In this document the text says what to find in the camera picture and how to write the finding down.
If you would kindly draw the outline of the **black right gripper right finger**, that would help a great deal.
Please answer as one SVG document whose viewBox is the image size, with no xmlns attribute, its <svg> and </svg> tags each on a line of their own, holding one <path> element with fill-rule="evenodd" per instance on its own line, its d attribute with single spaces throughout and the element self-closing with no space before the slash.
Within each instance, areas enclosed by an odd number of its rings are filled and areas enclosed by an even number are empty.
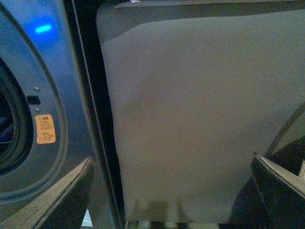
<svg viewBox="0 0 305 229">
<path fill-rule="evenodd" d="M 305 180 L 271 160 L 254 154 L 255 187 L 276 229 L 305 227 Z"/>
</svg>

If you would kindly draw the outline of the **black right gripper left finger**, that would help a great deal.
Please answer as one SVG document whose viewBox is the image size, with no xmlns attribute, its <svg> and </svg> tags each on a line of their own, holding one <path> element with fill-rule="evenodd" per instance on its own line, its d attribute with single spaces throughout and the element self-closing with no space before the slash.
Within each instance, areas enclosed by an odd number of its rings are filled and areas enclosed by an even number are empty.
<svg viewBox="0 0 305 229">
<path fill-rule="evenodd" d="M 51 188 L 0 223 L 2 229 L 79 229 L 90 202 L 94 161 L 86 158 Z"/>
</svg>

